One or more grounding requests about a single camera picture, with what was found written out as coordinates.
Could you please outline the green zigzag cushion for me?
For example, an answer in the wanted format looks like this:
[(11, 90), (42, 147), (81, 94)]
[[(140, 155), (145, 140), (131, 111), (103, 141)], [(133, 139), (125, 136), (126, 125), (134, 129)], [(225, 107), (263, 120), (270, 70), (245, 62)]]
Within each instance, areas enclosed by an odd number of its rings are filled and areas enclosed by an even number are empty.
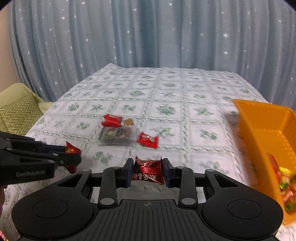
[(1, 107), (1, 131), (25, 136), (42, 116), (32, 93)]

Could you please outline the bright red snack packet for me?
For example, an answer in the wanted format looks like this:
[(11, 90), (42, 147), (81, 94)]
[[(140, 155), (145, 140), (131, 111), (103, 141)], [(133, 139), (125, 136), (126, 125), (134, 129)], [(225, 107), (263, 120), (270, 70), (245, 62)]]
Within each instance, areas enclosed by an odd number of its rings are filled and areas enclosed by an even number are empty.
[(112, 127), (112, 128), (119, 128), (121, 127), (122, 123), (122, 116), (115, 116), (112, 114), (106, 114), (103, 116), (104, 121), (102, 121), (102, 126), (104, 127)]

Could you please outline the dark red snack packet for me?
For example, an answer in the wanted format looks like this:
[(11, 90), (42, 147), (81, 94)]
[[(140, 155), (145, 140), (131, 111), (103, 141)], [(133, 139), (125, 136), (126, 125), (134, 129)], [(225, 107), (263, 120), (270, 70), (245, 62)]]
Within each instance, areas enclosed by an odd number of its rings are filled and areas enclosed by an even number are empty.
[(135, 157), (133, 165), (133, 181), (148, 181), (164, 185), (162, 173), (162, 159), (143, 160), (138, 156)]

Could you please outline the floral white tablecloth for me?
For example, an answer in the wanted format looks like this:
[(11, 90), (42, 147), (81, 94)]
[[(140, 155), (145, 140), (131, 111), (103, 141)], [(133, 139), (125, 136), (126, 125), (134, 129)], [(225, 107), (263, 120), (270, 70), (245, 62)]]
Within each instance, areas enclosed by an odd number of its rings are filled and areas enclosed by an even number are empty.
[[(101, 172), (128, 158), (168, 158), (196, 172), (215, 169), (256, 183), (234, 99), (264, 102), (246, 80), (227, 71), (121, 68), (108, 64), (68, 90), (26, 136), (82, 151), (80, 169)], [(99, 141), (106, 114), (131, 118), (137, 130), (158, 136), (156, 149)]]

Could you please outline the snacks pile in basket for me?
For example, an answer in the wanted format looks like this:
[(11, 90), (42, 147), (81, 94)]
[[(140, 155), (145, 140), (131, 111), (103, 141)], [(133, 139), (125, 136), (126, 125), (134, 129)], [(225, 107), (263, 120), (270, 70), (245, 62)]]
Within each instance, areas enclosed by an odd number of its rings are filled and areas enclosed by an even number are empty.
[(295, 211), (295, 176), (292, 176), (290, 169), (280, 167), (273, 155), (268, 154), (268, 157), (273, 166), (276, 180), (278, 181), (285, 210), (287, 213), (292, 213)]

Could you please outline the orange plastic basket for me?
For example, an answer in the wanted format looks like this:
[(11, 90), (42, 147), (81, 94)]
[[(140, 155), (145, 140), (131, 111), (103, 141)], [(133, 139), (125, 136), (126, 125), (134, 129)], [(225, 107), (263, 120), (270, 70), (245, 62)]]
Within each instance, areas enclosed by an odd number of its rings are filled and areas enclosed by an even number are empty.
[(295, 175), (295, 112), (285, 106), (234, 99), (239, 131), (257, 175), (257, 190), (284, 208), (269, 156)]

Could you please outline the small red snack packet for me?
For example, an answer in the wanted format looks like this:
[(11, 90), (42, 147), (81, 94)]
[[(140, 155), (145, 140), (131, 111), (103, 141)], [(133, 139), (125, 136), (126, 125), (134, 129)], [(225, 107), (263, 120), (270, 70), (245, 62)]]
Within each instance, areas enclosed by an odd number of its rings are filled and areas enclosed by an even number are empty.
[(137, 139), (137, 142), (142, 146), (156, 149), (158, 147), (159, 137), (158, 136), (152, 137), (147, 135), (144, 132), (141, 132)]

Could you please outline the red candy packet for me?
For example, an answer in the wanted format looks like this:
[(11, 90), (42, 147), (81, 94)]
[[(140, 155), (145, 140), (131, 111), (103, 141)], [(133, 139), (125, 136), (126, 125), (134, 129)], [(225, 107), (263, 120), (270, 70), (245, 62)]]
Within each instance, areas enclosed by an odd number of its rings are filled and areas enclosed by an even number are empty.
[(77, 166), (81, 163), (81, 153), (79, 148), (66, 141), (64, 167), (69, 173), (76, 173)]

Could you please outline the clear mixed nuts packet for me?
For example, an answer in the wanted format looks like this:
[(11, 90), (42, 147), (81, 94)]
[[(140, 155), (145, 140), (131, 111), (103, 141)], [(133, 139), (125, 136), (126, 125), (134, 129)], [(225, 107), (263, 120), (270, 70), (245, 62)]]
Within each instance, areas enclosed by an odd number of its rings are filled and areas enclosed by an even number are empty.
[(136, 126), (103, 127), (98, 139), (104, 145), (130, 145), (137, 141), (137, 136)]

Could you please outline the blue star curtain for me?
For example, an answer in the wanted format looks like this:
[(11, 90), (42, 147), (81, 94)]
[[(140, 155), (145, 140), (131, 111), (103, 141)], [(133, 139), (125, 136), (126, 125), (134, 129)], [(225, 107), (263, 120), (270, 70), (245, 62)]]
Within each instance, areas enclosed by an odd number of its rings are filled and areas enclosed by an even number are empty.
[(239, 74), (295, 108), (295, 10), (286, 1), (11, 1), (20, 81), (48, 101), (108, 63)]

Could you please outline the small brown candy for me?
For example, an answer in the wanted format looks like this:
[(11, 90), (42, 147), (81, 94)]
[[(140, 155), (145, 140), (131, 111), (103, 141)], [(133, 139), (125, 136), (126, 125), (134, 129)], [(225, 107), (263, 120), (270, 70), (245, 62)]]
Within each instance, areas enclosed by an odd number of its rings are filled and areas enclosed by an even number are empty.
[(125, 126), (133, 126), (134, 125), (134, 121), (131, 118), (126, 118), (126, 119), (123, 120), (123, 124)]

